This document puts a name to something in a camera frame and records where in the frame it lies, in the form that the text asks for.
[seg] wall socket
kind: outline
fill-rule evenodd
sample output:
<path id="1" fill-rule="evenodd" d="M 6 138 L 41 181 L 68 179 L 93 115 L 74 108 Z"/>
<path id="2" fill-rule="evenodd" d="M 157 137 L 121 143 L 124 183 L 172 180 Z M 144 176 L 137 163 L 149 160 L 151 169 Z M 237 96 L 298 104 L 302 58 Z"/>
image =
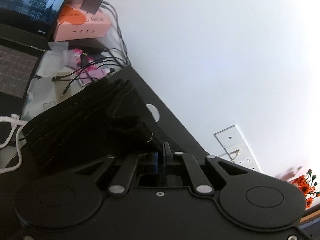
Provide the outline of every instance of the wall socket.
<path id="1" fill-rule="evenodd" d="M 232 125 L 217 132 L 214 136 L 225 150 L 225 153 L 220 156 L 217 155 L 218 157 L 227 161 L 232 161 L 233 163 L 244 166 L 250 170 L 261 172 L 252 151 L 236 125 Z"/>

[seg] black cloth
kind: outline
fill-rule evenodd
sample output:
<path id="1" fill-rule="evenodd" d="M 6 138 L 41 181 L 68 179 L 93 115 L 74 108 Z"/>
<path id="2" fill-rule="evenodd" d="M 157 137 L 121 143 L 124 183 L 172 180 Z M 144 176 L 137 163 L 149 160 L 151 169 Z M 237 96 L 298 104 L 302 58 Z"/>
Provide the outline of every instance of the black cloth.
<path id="1" fill-rule="evenodd" d="M 23 134 L 42 174 L 105 155 L 161 152 L 165 141 L 184 151 L 157 126 L 130 81 L 106 78 L 32 119 Z"/>
<path id="2" fill-rule="evenodd" d="M 178 118 L 174 116 L 169 108 L 131 66 L 127 66 L 108 77 L 108 80 L 111 82 L 118 79 L 130 80 L 141 96 L 143 102 L 145 104 L 153 105 L 159 111 L 159 121 L 156 123 L 149 123 L 149 127 L 152 131 L 156 130 L 156 134 L 160 141 L 165 142 L 168 137 L 171 138 L 182 147 L 185 152 L 192 154 L 196 160 L 203 160 L 208 155 Z M 173 145 L 170 145 L 170 147 L 173 152 L 179 151 L 178 149 L 175 149 Z"/>

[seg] pink packaging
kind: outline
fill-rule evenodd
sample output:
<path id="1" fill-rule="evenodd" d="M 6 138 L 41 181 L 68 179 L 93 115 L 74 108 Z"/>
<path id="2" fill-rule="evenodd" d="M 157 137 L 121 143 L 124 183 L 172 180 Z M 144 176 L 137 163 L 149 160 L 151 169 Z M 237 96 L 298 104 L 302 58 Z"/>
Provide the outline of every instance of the pink packaging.
<path id="1" fill-rule="evenodd" d="M 69 0 L 59 16 L 54 41 L 104 37 L 111 19 L 101 9 L 95 15 L 81 10 L 83 0 Z"/>
<path id="2" fill-rule="evenodd" d="M 79 83 L 81 86 L 90 84 L 92 82 L 91 78 L 95 78 L 95 80 L 100 80 L 101 78 L 105 77 L 110 73 L 110 69 L 108 68 L 101 68 L 101 69 L 87 69 L 87 72 L 82 72 L 79 75 Z"/>

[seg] pink box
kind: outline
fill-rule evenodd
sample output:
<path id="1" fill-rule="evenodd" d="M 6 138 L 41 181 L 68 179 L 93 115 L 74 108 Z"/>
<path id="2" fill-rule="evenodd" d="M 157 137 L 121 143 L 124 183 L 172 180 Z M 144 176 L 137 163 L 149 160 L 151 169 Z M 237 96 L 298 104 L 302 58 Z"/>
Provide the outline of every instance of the pink box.
<path id="1" fill-rule="evenodd" d="M 95 15 L 81 10 L 83 0 L 69 0 L 57 21 L 54 41 L 104 37 L 111 27 L 110 17 L 101 9 Z"/>

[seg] silver screw head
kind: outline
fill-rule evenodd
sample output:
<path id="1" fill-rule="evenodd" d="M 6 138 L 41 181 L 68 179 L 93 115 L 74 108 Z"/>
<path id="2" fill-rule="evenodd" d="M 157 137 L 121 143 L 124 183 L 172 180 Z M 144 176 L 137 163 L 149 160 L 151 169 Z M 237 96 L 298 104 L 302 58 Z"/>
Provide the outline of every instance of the silver screw head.
<path id="1" fill-rule="evenodd" d="M 113 185 L 109 187 L 109 191 L 113 194 L 121 194 L 125 191 L 125 188 L 121 185 Z"/>
<path id="2" fill-rule="evenodd" d="M 210 193 L 212 191 L 212 187 L 208 186 L 208 185 L 200 185 L 196 188 L 196 191 L 198 191 L 199 193 Z"/>
<path id="3" fill-rule="evenodd" d="M 163 196 L 165 195 L 165 193 L 164 193 L 163 191 L 158 191 L 158 192 L 156 193 L 156 195 L 157 195 L 158 197 L 163 197 Z"/>

